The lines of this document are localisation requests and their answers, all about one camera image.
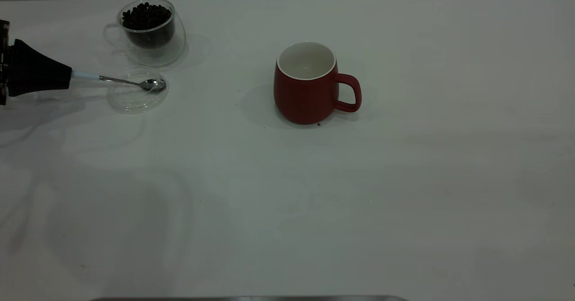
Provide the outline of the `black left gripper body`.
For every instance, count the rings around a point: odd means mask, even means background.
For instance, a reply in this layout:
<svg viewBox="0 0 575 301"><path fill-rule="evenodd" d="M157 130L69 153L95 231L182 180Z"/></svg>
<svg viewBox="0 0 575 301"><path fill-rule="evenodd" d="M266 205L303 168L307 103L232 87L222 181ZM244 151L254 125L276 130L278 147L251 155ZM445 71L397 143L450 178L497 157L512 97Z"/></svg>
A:
<svg viewBox="0 0 575 301"><path fill-rule="evenodd" d="M0 20L0 104L6 105L8 99L8 54L10 23Z"/></svg>

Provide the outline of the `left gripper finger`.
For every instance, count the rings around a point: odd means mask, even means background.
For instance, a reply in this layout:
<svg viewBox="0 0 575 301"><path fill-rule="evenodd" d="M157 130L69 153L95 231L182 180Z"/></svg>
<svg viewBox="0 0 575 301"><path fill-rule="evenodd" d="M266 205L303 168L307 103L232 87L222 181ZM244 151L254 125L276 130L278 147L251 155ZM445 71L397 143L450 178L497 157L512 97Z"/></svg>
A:
<svg viewBox="0 0 575 301"><path fill-rule="evenodd" d="M9 50L9 96L68 89L72 68L16 39Z"/></svg>

